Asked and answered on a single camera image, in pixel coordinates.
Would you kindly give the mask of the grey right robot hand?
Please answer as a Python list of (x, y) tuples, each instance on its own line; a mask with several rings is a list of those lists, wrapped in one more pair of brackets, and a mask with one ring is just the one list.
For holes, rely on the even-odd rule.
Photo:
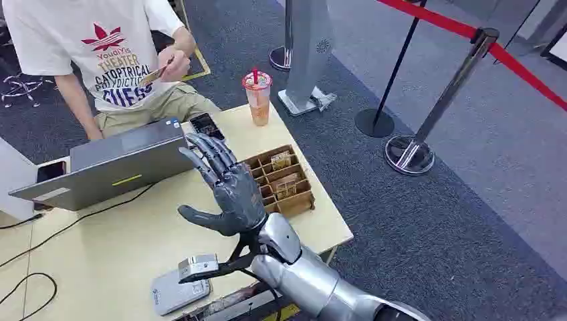
[(217, 231), (224, 236), (245, 233), (260, 226), (267, 213), (261, 193), (249, 167), (239, 162), (224, 142), (201, 133), (188, 133), (190, 148), (180, 147), (211, 188), (221, 209), (210, 214), (181, 205), (177, 211), (188, 222)]

